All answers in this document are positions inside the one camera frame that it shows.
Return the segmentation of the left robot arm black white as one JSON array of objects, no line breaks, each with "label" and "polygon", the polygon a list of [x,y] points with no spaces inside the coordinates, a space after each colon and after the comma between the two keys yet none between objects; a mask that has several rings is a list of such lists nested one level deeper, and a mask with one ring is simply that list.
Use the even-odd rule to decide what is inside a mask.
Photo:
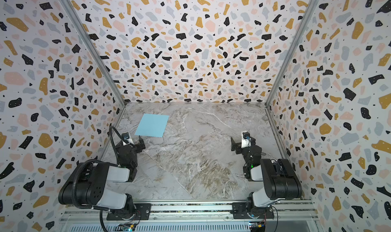
[{"label": "left robot arm black white", "polygon": [[127,193],[106,187],[107,183],[131,183],[137,174],[137,154],[146,148],[142,137],[138,143],[120,141],[115,150],[118,164],[91,159],[79,163],[58,196],[60,204],[79,209],[108,212],[107,220],[147,220],[150,204],[135,204]]}]

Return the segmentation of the light blue paper sheet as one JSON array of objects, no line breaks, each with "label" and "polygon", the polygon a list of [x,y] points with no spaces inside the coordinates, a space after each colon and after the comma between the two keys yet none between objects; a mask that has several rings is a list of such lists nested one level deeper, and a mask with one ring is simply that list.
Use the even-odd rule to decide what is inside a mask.
[{"label": "light blue paper sheet", "polygon": [[161,138],[164,135],[168,120],[168,115],[144,114],[135,135]]}]

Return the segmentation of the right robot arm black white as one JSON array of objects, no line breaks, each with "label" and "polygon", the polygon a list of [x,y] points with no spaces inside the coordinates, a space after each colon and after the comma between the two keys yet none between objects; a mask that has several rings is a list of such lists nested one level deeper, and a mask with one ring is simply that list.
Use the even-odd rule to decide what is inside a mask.
[{"label": "right robot arm black white", "polygon": [[262,182],[263,188],[252,192],[246,202],[232,203],[234,219],[273,218],[272,205],[280,200],[302,197],[302,186],[288,159],[263,158],[264,152],[256,145],[249,132],[243,132],[240,142],[231,138],[231,151],[241,155],[245,161],[244,177],[250,182]]}]

